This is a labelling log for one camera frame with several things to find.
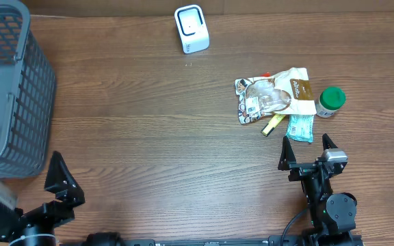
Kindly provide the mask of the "green lid jar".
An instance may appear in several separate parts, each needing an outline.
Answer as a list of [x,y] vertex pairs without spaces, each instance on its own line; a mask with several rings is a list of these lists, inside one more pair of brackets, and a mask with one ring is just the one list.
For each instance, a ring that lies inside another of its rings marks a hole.
[[329,118],[342,108],[345,101],[345,93],[340,87],[328,87],[315,101],[317,115],[322,118]]

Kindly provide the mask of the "red Nescafe coffee stick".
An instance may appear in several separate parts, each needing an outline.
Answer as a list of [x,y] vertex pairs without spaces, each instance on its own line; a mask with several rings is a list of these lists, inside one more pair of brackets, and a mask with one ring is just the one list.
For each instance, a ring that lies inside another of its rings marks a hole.
[[261,77],[270,77],[271,74],[269,72],[263,73],[260,75]]

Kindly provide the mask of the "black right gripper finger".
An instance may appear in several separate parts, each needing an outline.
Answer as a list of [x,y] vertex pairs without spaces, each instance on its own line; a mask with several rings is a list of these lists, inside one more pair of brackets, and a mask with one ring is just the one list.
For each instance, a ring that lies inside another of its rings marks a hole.
[[324,150],[337,148],[337,145],[331,140],[327,133],[322,135],[322,145]]
[[296,157],[293,153],[289,138],[287,136],[283,137],[282,152],[280,160],[278,163],[278,170],[287,171],[290,170],[290,165],[296,164]]

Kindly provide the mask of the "yellow black marker pen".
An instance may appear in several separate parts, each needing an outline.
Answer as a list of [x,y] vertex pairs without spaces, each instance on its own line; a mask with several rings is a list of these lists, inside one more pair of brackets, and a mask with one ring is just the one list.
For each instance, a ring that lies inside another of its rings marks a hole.
[[261,133],[264,136],[268,136],[285,118],[283,114],[275,114],[272,119],[265,125],[265,127],[261,130]]

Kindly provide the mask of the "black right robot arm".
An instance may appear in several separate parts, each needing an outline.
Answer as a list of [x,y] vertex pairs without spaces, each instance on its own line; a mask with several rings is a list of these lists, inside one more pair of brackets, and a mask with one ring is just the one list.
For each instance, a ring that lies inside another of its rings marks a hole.
[[330,179],[341,174],[347,165],[347,154],[331,138],[322,135],[323,153],[312,163],[298,163],[288,137],[283,137],[278,164],[280,171],[288,171],[290,182],[299,181],[306,196],[307,208],[298,213],[285,227],[280,244],[292,224],[305,213],[310,213],[312,228],[296,237],[296,245],[362,245],[360,236],[353,236],[356,228],[357,200],[351,193],[334,193]]

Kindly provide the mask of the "beige PanTree snack pouch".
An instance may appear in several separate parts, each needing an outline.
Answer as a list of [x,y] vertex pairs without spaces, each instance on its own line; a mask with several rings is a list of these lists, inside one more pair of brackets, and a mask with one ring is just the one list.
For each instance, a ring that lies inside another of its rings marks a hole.
[[235,81],[238,119],[249,124],[269,115],[315,115],[313,90],[306,68]]

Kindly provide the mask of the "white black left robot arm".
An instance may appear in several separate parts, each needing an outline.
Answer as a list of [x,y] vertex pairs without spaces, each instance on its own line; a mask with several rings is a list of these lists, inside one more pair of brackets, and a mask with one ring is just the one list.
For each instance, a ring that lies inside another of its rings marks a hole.
[[44,190],[55,199],[25,213],[17,196],[0,181],[0,242],[8,245],[56,245],[55,229],[75,218],[74,209],[86,202],[83,189],[67,168],[62,154],[53,152]]

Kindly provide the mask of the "teal tissue pack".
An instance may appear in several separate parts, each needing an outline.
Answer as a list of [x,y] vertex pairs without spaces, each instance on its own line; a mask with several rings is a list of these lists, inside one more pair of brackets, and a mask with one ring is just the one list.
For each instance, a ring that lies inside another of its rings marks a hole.
[[314,115],[290,115],[286,136],[295,141],[313,143]]

